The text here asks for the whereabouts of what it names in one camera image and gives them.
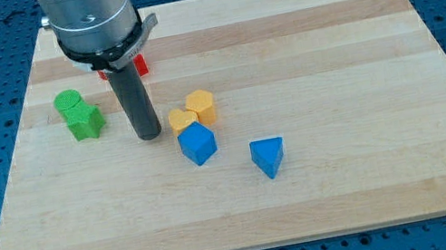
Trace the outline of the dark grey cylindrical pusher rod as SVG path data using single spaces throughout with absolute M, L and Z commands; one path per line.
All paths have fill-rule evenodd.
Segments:
M 158 137 L 162 127 L 134 63 L 106 75 L 136 135 L 142 140 Z

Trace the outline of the black clamp with grey bracket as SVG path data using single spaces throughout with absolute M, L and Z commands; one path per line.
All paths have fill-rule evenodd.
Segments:
M 154 13 L 143 20 L 137 14 L 130 31 L 123 38 L 111 38 L 121 28 L 119 24 L 109 25 L 107 29 L 97 25 L 70 31 L 66 37 L 57 35 L 56 38 L 65 56 L 84 71 L 117 71 L 133 63 L 157 23 Z

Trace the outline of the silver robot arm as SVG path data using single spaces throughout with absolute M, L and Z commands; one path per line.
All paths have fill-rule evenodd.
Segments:
M 36 0 L 62 52 L 72 62 L 103 72 L 140 139 L 162 130 L 134 59 L 158 23 L 141 17 L 131 0 Z

